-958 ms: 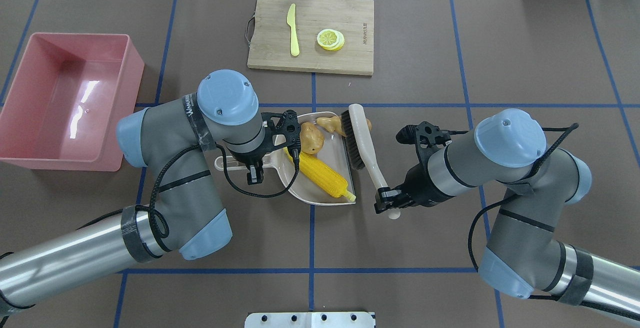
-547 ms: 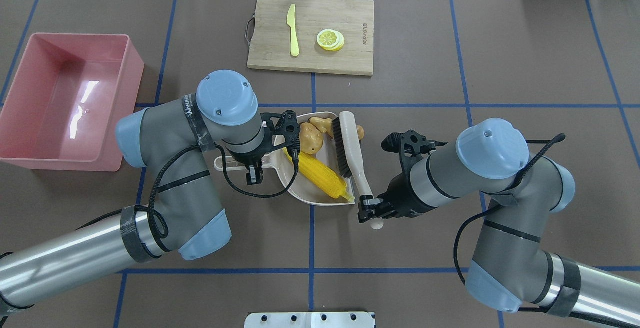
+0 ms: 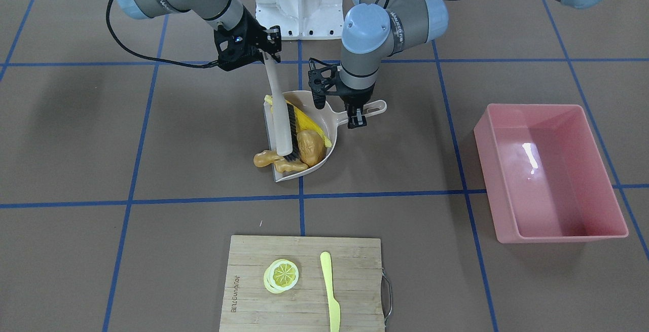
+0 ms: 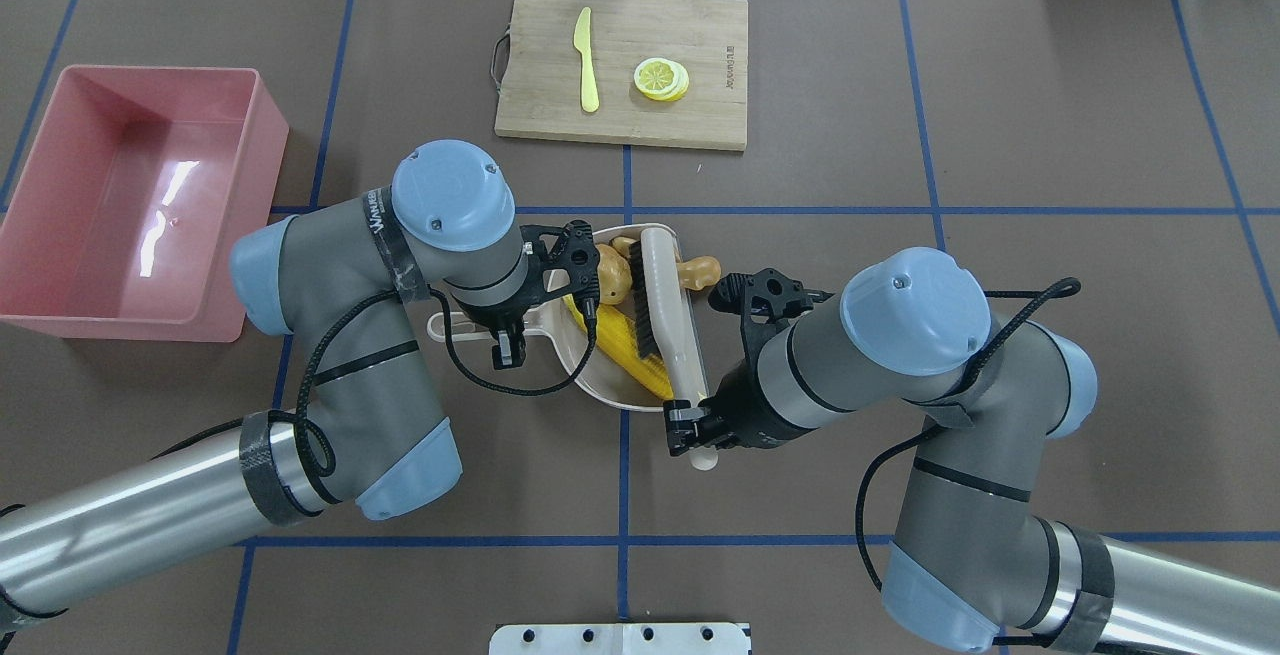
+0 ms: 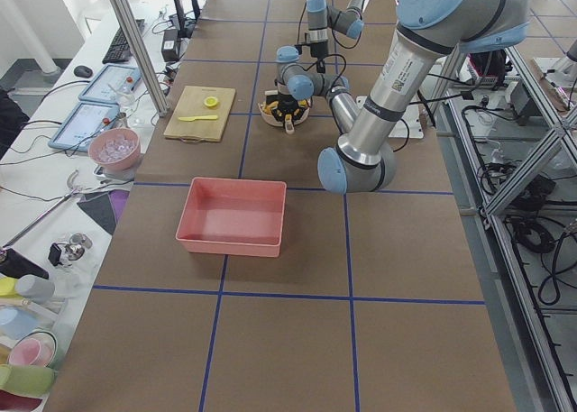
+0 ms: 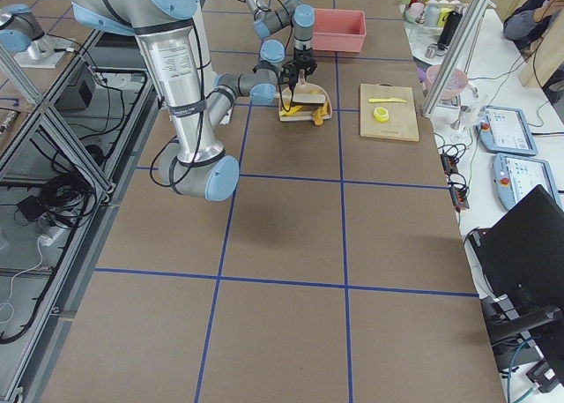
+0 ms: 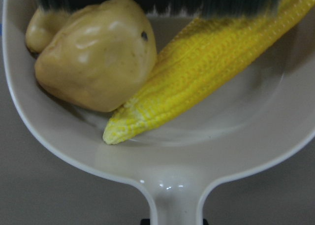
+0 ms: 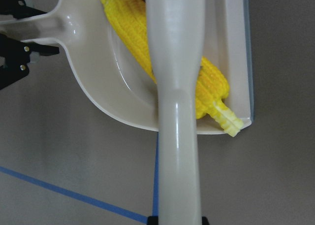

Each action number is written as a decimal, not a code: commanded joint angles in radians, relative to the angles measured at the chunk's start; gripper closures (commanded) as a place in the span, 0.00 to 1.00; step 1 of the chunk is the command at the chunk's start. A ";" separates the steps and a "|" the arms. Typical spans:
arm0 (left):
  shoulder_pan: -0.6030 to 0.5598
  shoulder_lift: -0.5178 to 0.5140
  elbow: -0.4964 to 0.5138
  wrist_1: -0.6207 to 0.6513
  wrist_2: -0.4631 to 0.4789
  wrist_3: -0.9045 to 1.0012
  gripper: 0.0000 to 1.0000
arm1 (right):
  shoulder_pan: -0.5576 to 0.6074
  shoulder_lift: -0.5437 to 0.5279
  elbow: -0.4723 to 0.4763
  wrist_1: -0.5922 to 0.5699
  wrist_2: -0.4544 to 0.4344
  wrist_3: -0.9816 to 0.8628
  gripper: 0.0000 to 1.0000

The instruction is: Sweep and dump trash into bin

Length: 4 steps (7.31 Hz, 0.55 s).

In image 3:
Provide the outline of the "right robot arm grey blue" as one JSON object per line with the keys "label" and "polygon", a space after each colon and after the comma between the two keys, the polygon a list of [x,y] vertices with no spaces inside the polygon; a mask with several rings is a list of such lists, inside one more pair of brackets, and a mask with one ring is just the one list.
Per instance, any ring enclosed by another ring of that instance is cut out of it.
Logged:
{"label": "right robot arm grey blue", "polygon": [[125,52],[144,60],[190,68],[176,60],[146,56],[128,48],[116,35],[111,23],[114,3],[133,19],[192,12],[211,27],[218,53],[215,60],[197,65],[198,69],[220,68],[232,71],[255,62],[274,60],[280,63],[282,36],[278,25],[264,27],[240,0],[109,0],[105,22],[109,33]]}

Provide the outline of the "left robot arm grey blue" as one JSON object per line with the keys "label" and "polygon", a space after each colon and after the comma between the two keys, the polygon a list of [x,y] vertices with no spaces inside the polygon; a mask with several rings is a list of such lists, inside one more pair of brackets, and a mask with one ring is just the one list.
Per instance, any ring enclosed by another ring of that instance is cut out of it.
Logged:
{"label": "left robot arm grey blue", "polygon": [[[367,124],[366,108],[378,78],[380,62],[430,43],[448,28],[447,2],[461,0],[352,0],[343,21],[338,64],[310,59],[308,72],[313,105],[323,109],[329,96],[344,103],[350,129]],[[602,0],[554,0],[588,9]]]}

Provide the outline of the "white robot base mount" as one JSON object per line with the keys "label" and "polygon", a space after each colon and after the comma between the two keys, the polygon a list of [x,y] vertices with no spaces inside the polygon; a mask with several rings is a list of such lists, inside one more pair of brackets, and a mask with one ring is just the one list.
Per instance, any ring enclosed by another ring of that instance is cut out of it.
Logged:
{"label": "white robot base mount", "polygon": [[343,0],[256,0],[264,27],[278,25],[284,41],[337,40],[343,30]]}

